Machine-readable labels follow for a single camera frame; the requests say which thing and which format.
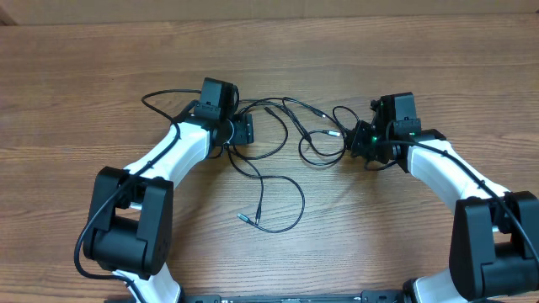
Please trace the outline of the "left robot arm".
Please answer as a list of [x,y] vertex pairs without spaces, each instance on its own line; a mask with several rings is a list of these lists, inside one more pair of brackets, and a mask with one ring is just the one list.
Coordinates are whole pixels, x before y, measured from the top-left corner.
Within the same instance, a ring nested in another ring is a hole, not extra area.
[[132,302],[180,302],[182,289],[166,264],[172,244],[173,193],[217,146],[252,142],[250,118],[237,115],[236,85],[205,78],[197,98],[176,116],[145,156],[96,176],[88,219],[73,261],[88,279],[118,280]]

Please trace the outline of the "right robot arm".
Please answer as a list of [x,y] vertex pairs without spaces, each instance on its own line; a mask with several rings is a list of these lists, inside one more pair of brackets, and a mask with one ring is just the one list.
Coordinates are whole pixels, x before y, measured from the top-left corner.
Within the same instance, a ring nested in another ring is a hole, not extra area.
[[538,289],[538,198],[492,182],[436,129],[423,129],[412,93],[371,101],[373,119],[348,131],[352,157],[398,165],[453,214],[448,267],[411,279],[378,302],[495,302]]

